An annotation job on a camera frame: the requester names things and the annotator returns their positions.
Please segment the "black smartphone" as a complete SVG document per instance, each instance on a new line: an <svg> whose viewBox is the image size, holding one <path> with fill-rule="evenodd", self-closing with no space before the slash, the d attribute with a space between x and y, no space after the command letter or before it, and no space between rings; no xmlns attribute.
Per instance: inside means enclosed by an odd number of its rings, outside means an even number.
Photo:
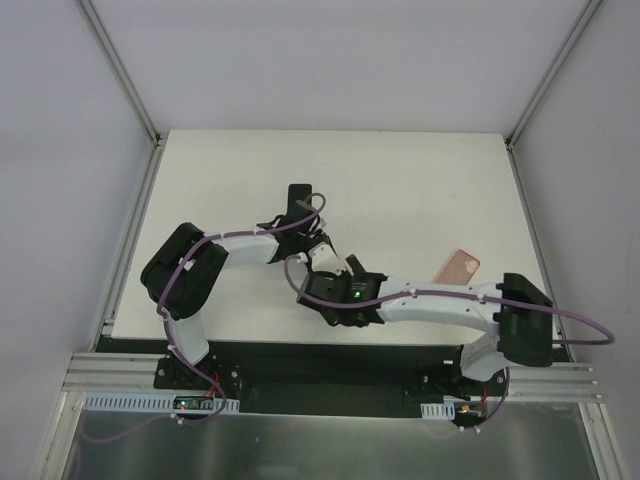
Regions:
<svg viewBox="0 0 640 480"><path fill-rule="evenodd" d="M307 183L294 183L288 186L287 196L287 211L286 217L291 222L296 222L306 218L310 212L300 208L297 204L297 200L304 200L307 202L308 197L312 194L313 187Z"/></svg>

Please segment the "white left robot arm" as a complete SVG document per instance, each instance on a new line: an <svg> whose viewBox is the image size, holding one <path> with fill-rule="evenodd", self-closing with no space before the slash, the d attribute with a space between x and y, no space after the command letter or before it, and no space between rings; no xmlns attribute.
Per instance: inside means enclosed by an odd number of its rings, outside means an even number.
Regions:
<svg viewBox="0 0 640 480"><path fill-rule="evenodd" d="M311 270L343 270L315 214L300 220L278 215L251 230L213 235L185 222L164 242L143 268L140 282L156 304L171 353L180 360L176 375L188 388L202 388L211 377L200 310L220 273L246 264L278 263L298 254L306 257Z"/></svg>

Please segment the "pink silicone phone case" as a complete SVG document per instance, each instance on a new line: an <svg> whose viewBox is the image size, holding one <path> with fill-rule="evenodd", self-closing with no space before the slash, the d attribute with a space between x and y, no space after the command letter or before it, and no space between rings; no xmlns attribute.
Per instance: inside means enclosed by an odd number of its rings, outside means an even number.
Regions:
<svg viewBox="0 0 640 480"><path fill-rule="evenodd" d="M478 271L478 258L465 250L457 249L435 275L435 284L467 285Z"/></svg>

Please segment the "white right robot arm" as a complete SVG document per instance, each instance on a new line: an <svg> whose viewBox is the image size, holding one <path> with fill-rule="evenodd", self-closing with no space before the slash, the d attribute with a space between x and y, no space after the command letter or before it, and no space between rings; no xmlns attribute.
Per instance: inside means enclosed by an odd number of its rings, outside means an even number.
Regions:
<svg viewBox="0 0 640 480"><path fill-rule="evenodd" d="M348 264L339 273L310 268L296 288L298 304L331 326L422 321L480 332L461 346L450 369L451 385L461 394L473 394L507 367L553 363L551 301L521 274L481 285L427 284L368 272L355 256Z"/></svg>

